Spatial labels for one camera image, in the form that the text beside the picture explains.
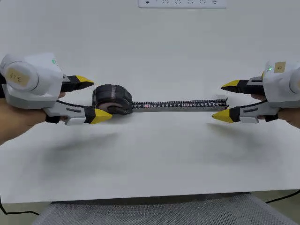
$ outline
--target white table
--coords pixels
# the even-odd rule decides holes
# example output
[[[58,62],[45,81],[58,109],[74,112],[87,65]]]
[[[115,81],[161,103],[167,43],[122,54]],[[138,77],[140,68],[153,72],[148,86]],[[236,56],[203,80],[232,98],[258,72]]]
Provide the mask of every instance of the white table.
[[[140,9],[136,0],[2,0],[0,57],[54,52],[67,75],[126,87],[134,100],[205,99],[299,60],[298,0],[228,9]],[[90,104],[93,88],[65,101]],[[41,124],[0,147],[4,203],[300,188],[300,131],[225,124],[209,112],[135,113],[94,126]]]

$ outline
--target wall outlet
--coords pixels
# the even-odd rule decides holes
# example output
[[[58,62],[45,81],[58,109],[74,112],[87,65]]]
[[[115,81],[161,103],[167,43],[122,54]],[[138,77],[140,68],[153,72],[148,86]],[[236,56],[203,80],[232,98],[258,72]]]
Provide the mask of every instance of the wall outlet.
[[[226,8],[227,0],[138,0],[140,8]]]

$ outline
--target tape measure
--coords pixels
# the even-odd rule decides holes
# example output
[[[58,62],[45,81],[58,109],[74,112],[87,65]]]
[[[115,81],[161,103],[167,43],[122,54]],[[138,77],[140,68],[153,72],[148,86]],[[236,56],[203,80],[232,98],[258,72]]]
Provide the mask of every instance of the tape measure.
[[[143,112],[218,112],[228,107],[227,98],[192,101],[134,102],[122,86],[105,84],[93,91],[92,104],[110,114]]]

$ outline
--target human hand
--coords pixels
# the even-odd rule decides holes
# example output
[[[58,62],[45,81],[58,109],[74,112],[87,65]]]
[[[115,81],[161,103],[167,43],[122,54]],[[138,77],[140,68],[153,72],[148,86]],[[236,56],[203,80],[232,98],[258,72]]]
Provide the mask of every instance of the human hand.
[[[251,95],[251,97],[264,101],[266,98],[260,95]],[[294,127],[300,128],[300,108],[282,109],[278,112],[278,118],[285,120]]]
[[[0,145],[14,139],[38,123],[45,122],[46,113],[42,109],[19,109],[0,98]]]

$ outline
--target label sticker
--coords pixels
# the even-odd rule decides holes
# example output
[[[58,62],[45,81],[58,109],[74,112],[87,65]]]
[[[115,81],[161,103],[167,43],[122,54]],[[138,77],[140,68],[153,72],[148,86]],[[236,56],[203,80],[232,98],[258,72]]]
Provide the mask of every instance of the label sticker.
[[[12,68],[10,68],[7,71],[7,73],[5,75],[5,78],[8,81],[17,83],[22,87],[26,87],[27,84],[28,84],[28,81],[30,79],[30,77],[28,75],[22,74],[19,71],[15,70],[15,69],[12,69]]]
[[[274,73],[284,73],[285,72],[286,62],[277,62],[275,63]]]

